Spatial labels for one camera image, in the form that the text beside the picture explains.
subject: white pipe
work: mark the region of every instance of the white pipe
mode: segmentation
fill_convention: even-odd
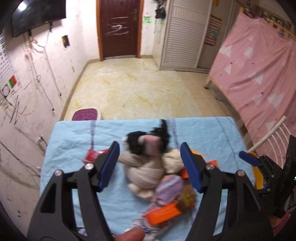
[[[274,149],[273,144],[271,143],[271,141],[270,141],[269,138],[268,138],[267,140],[268,140],[269,144],[271,145],[272,150],[274,151],[274,155],[276,156],[276,151],[275,151],[275,149]]]
[[[289,129],[286,127],[285,123],[283,123],[283,126],[286,128],[286,131],[289,133],[289,137],[290,137],[291,132],[290,132]]]
[[[271,137],[272,137],[273,140],[275,141],[276,146],[277,146],[277,148],[278,148],[278,150],[279,150],[279,154],[280,154],[280,156],[281,156],[281,165],[280,165],[280,167],[283,169],[283,166],[284,166],[284,160],[283,160],[283,155],[282,155],[282,153],[281,153],[281,149],[279,148],[279,144],[278,144],[278,142],[276,141],[276,139],[275,139],[275,137],[274,137],[273,134],[271,135]]]
[[[281,127],[279,127],[279,129],[281,130],[281,132],[283,133],[287,143],[289,144],[289,140],[288,140],[288,137],[286,136],[286,134],[284,133],[283,129]]]
[[[248,152],[254,152],[257,148],[259,148],[260,146],[262,146],[262,144],[283,124],[284,124],[284,121],[287,119],[287,117],[283,116],[278,123],[276,123],[276,125],[271,128],[271,130],[260,140],[258,141],[254,146],[252,146]]]
[[[284,143],[283,139],[281,138],[281,136],[279,135],[279,133],[277,131],[276,131],[276,134],[279,137],[279,139],[281,140],[281,143],[282,143],[282,145],[284,147],[284,151],[286,151],[286,146],[285,146],[285,143]]]

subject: light blue bedsheet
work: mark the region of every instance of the light blue bedsheet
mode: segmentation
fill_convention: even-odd
[[[244,170],[252,183],[255,178],[252,167],[241,160],[239,151],[246,151],[246,147],[230,117],[208,118],[180,118],[170,120],[171,139],[169,146],[176,147],[175,143],[187,142],[190,148],[205,155],[206,161],[217,160],[222,171],[235,173],[238,169]],[[172,123],[176,131],[172,132]],[[95,128],[95,150],[103,150],[113,141],[120,143],[121,139],[132,131],[150,131],[160,125],[160,120],[99,120]],[[79,170],[82,159],[90,148],[91,134],[90,121],[61,121],[56,123],[47,147],[44,164],[41,172],[40,190],[43,192],[56,169],[65,173]],[[149,202],[134,196],[127,187],[128,179],[125,177],[122,165],[117,164],[111,177],[109,186],[100,194],[99,200],[111,231],[122,233],[131,226],[132,220],[137,218]],[[198,209],[202,194],[197,196]],[[75,216],[78,227],[83,227],[78,194],[73,192]],[[219,217],[214,234],[222,231],[227,204],[227,192],[223,190]],[[165,232],[161,240],[184,241],[196,215],[196,210],[189,215],[180,215],[175,218],[173,227]]]

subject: green graffiti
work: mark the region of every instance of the green graffiti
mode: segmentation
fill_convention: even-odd
[[[151,15],[147,15],[147,16],[144,16],[144,23],[152,23],[152,16]]]

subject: black bag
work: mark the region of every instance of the black bag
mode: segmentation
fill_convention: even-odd
[[[156,16],[155,16],[156,19],[165,19],[166,13],[165,13],[164,7],[156,9],[155,12],[156,12]]]
[[[156,19],[165,19],[166,17],[166,12],[165,12],[165,8],[161,7],[166,0],[157,0],[156,2],[158,3],[157,5],[157,9],[155,10],[156,12]]]

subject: door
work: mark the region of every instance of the door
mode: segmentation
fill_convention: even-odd
[[[104,58],[136,56],[140,0],[101,0]]]

